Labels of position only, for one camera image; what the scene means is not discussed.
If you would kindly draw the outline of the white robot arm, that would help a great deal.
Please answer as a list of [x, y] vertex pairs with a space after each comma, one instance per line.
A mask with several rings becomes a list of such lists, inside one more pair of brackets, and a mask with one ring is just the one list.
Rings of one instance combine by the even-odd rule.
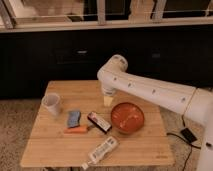
[[127, 60], [116, 54], [98, 70], [103, 94], [113, 96], [121, 90], [201, 124], [205, 131], [197, 171], [213, 171], [213, 92], [132, 75], [127, 67]]

